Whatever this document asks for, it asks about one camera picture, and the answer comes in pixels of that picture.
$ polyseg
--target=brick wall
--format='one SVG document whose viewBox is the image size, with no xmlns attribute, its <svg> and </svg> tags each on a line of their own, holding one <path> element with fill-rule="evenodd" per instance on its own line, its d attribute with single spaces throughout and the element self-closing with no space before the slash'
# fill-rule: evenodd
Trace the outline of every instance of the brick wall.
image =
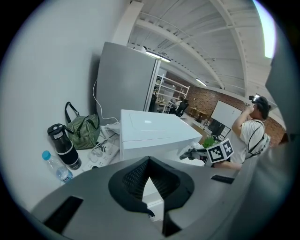
<svg viewBox="0 0 300 240">
<path fill-rule="evenodd" d="M 171 73 L 167 73 L 166 77 L 186 86 L 190 86 L 186 97 L 189 103 L 187 112 L 190 111 L 190 107 L 196 107 L 197 109 L 207 113 L 208 116 L 210 116 L 214 111 L 218 100 L 234 106 L 242 111 L 245 110 L 244 103 L 234 97 L 225 95 L 223 93 L 195 87 Z M 264 125 L 266 128 L 266 133 L 271 137 L 271 146 L 278 145 L 285 133 L 284 128 L 271 117 L 269 117 L 265 121 Z"/>
</svg>

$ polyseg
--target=office chair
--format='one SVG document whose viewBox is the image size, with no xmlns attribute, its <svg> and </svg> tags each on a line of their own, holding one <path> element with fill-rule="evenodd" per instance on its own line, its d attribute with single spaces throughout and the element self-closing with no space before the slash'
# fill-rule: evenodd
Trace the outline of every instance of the office chair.
<svg viewBox="0 0 300 240">
<path fill-rule="evenodd" d="M 188 103 L 186 101 L 182 101 L 176 110 L 176 116 L 181 117 L 183 115 L 184 110 L 186 110 L 187 107 Z"/>
</svg>

